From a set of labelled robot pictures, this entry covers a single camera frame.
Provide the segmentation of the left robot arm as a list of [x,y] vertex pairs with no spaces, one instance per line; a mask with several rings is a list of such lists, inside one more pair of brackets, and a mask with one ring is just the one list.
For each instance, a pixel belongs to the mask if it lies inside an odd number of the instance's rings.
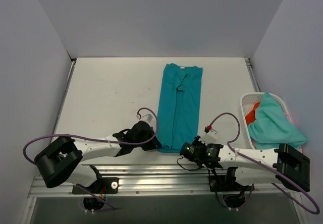
[[100,157],[123,156],[137,147],[150,151],[161,146],[152,123],[138,121],[131,129],[96,140],[59,136],[36,155],[34,162],[48,188],[67,182],[82,186],[89,193],[97,193],[101,189],[115,192],[118,187],[116,180],[105,180],[95,166],[83,165],[82,162]]

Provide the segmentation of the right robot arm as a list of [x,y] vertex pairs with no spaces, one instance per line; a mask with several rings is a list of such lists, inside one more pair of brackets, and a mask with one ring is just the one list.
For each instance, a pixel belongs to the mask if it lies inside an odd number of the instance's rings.
[[210,170],[234,169],[224,177],[230,190],[241,185],[278,183],[293,191],[310,191],[310,159],[287,144],[275,149],[241,149],[205,144],[197,136],[193,143],[183,144],[180,155]]

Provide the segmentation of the teal t-shirt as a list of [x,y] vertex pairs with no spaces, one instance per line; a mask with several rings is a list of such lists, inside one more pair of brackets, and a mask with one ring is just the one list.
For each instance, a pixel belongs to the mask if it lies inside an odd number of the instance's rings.
[[159,152],[179,153],[197,135],[202,74],[197,66],[165,66],[157,112]]

